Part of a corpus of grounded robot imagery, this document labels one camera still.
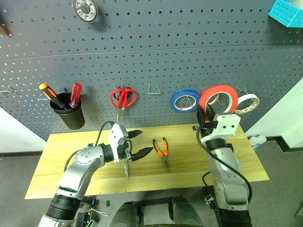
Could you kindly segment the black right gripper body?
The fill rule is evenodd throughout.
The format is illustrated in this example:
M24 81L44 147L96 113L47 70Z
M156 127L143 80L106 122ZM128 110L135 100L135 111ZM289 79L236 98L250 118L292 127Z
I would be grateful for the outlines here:
M205 122L200 125L194 125L192 127L193 131L197 131L200 129L200 135L201 136L208 136L210 135L214 129L216 129L218 124L218 121L210 121L210 122Z

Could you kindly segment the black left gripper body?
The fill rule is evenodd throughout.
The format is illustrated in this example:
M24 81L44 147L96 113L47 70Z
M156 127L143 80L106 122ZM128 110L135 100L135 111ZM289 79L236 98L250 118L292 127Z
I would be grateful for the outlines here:
M119 160L124 159L127 154L126 151L130 152L132 150L132 142L129 135L120 138L118 141L118 158Z

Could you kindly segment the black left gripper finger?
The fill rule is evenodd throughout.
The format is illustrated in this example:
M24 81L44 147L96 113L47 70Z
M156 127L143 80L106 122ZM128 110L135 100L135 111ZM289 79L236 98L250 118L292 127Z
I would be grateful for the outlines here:
M143 131L141 130L132 130L132 131L128 131L128 139L133 139L137 136L139 136L140 134L142 134Z
M148 155L153 150L153 147L143 148L140 149L137 153L131 154L131 161L137 161L141 158L144 158L146 155Z

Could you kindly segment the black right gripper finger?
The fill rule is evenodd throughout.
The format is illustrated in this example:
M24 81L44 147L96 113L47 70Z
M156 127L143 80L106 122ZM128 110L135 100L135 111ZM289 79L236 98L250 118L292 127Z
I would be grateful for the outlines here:
M196 116L199 124L205 124L205 114L200 105L197 106Z
M212 106L207 104L206 105L206 115L207 115L207 121L213 121L215 116L215 111L213 110Z

